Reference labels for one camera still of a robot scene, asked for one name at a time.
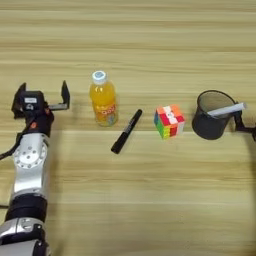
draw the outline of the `bottle label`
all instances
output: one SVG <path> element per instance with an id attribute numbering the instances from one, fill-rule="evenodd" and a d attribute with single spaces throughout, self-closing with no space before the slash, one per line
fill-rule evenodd
<path id="1" fill-rule="evenodd" d="M 96 120 L 100 125 L 111 126 L 116 122 L 116 104 L 113 103 L 107 106 L 99 106 L 93 104 Z"/>

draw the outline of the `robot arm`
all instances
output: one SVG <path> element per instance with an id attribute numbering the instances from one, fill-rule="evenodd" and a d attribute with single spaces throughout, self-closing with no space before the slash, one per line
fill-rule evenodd
<path id="1" fill-rule="evenodd" d="M 49 106 L 42 92 L 27 92 L 22 85 L 15 95 L 15 118 L 26 119 L 26 129 L 14 146 L 16 179 L 5 222 L 0 226 L 0 256 L 49 256 L 44 222 L 47 213 L 47 160 L 50 145 L 52 111 L 69 108 L 66 83 L 63 103 Z"/>

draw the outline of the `black mug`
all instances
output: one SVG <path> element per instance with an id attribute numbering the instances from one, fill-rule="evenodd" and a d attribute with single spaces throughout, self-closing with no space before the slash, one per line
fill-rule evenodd
<path id="1" fill-rule="evenodd" d="M 226 93 L 209 90 L 197 98 L 197 110 L 192 121 L 192 127 L 197 135 L 207 140 L 220 138 L 233 114 L 211 116 L 209 111 L 228 107 L 236 102 Z"/>

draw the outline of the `black cable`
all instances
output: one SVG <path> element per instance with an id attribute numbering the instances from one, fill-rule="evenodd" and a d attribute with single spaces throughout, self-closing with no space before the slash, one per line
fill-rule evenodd
<path id="1" fill-rule="evenodd" d="M 9 208 L 9 205 L 1 205 L 0 204 L 0 210 L 6 210 Z"/>
<path id="2" fill-rule="evenodd" d="M 27 124 L 27 126 L 24 128 L 24 130 L 21 132 L 21 134 L 19 135 L 18 139 L 16 140 L 15 144 L 13 145 L 13 147 L 11 149 L 9 149 L 8 151 L 6 151 L 5 153 L 0 154 L 0 161 L 3 160 L 4 158 L 11 156 L 15 150 L 18 148 L 18 146 L 20 145 L 22 136 L 24 134 L 26 134 L 26 132 L 28 131 L 29 127 L 31 126 L 31 124 L 36 120 L 37 116 L 34 116 L 31 121 Z"/>

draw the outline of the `orange liquid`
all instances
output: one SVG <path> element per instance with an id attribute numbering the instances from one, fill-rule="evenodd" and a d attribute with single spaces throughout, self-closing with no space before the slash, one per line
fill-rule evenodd
<path id="1" fill-rule="evenodd" d="M 101 126 L 113 125 L 117 121 L 114 85 L 110 82 L 103 85 L 92 84 L 90 97 L 97 123 Z"/>

